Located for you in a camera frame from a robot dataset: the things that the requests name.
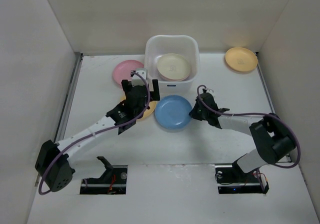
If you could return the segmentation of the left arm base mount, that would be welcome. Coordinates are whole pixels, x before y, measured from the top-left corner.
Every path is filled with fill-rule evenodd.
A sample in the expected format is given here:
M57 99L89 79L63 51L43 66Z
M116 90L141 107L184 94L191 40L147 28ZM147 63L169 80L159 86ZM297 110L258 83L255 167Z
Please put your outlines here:
M105 157L97 159L103 164L104 172L97 178L81 180L80 195L125 195L127 191L128 166L112 165Z

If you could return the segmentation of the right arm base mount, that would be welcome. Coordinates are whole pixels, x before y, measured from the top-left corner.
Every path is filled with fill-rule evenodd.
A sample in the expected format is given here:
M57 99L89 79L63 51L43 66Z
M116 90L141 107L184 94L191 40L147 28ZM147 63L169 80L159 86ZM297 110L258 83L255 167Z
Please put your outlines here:
M214 178L219 194L263 194L270 189L269 181L264 173L253 170L243 176L237 176L232 167L218 166Z

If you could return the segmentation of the blue plate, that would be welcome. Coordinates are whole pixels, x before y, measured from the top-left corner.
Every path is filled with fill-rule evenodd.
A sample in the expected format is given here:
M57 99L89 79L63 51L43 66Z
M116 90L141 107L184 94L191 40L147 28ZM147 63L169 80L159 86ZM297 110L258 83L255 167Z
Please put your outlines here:
M180 130L191 121L189 116L192 106L180 95L168 95L156 105L154 115L158 124L167 130Z

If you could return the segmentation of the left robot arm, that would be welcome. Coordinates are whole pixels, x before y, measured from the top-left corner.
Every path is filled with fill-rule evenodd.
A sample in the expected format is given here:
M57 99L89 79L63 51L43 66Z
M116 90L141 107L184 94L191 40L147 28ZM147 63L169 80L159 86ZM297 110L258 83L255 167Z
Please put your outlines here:
M112 178L112 165L103 156L92 161L84 160L85 153L108 138L116 137L133 127L150 105L160 100L158 80L152 80L150 90L145 78L122 81L126 99L108 111L100 120L79 133L57 142L48 140L41 145L35 169L41 180L38 193L46 195L65 188L72 180Z

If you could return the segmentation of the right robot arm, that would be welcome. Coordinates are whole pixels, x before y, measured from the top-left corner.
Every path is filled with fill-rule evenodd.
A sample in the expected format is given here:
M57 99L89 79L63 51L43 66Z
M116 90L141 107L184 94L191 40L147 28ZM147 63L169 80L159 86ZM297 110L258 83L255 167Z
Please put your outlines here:
M198 93L189 116L206 121L212 127L232 130L252 137L255 149L231 164L227 182L242 182L254 171L277 162L300 145L293 131L273 113L228 113L228 108L218 108L212 94L205 89Z

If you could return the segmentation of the cream plate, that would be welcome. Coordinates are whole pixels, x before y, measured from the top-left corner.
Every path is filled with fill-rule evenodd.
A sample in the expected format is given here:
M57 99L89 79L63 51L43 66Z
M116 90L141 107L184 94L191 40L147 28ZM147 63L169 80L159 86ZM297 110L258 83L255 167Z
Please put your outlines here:
M181 55L169 53L162 55L156 64L157 71L170 79L182 79L191 74L191 65Z

